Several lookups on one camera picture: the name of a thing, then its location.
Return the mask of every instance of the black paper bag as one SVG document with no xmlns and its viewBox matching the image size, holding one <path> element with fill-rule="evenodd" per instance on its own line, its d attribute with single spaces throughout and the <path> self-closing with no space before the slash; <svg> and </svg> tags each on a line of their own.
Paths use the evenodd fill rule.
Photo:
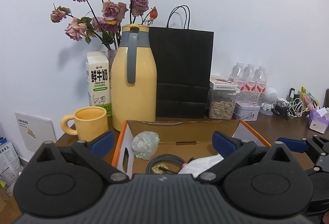
<svg viewBox="0 0 329 224">
<path fill-rule="evenodd" d="M 168 28 L 172 14 L 178 8 L 185 10 L 184 6 L 172 11 L 166 28 L 150 27 L 150 45 L 158 72 L 156 115 L 203 118 L 209 91 L 213 32 L 189 29 L 190 16 L 187 29 Z"/>
</svg>

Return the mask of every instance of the gray thermos handle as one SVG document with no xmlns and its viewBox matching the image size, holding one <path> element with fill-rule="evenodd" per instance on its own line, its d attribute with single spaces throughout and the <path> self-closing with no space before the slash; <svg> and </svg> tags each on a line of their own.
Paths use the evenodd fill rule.
<svg viewBox="0 0 329 224">
<path fill-rule="evenodd" d="M 129 84 L 136 82 L 136 56 L 138 33 L 130 32 L 127 52 L 127 81 Z"/>
</svg>

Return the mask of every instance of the yellow mug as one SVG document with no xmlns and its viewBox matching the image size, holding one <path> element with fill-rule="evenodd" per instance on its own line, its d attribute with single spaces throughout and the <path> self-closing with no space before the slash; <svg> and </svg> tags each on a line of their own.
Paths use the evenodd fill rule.
<svg viewBox="0 0 329 224">
<path fill-rule="evenodd" d="M 74 119 L 75 130 L 67 123 Z M 64 132 L 78 135 L 80 140 L 91 141 L 109 130 L 107 113 L 103 107 L 89 106 L 77 110 L 73 115 L 64 116 L 60 122 Z"/>
</svg>

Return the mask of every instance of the yellow thermos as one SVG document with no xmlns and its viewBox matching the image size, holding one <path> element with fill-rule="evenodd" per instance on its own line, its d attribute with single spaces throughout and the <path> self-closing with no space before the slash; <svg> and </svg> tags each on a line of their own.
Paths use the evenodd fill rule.
<svg viewBox="0 0 329 224">
<path fill-rule="evenodd" d="M 155 121 L 157 67 L 148 38 L 149 27 L 122 26 L 119 50 L 111 68 L 113 127 L 125 120 Z"/>
</svg>

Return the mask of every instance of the wooden table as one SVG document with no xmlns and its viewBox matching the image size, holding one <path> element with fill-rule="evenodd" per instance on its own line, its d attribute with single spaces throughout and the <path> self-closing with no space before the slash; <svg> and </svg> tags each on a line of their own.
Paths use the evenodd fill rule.
<svg viewBox="0 0 329 224">
<path fill-rule="evenodd" d="M 186 119 L 186 118 L 166 118 L 157 117 L 157 121 L 209 121 L 211 119 Z M 266 116 L 259 114 L 257 121 L 248 121 L 248 124 L 261 134 L 269 143 L 275 142 L 279 137 L 288 137 L 292 139 L 312 138 L 314 134 L 322 136 L 320 133 L 312 131 L 307 126 L 306 118 L 294 118 L 286 120 L 278 116 Z M 115 144 L 119 137 L 119 132 L 113 128 L 112 117 L 109 116 L 109 130 L 115 135 Z M 324 135 L 329 139 L 329 131 Z M 78 139 L 77 136 L 64 134 L 57 142 L 57 146 L 71 145 Z M 104 160 L 108 163 L 112 162 L 114 148 L 106 155 Z M 293 153 L 304 169 L 312 168 L 313 163 L 306 154 Z M 0 213 L 0 220 L 3 224 L 11 224 L 21 215 L 17 203 L 12 197 L 4 210 Z"/>
</svg>

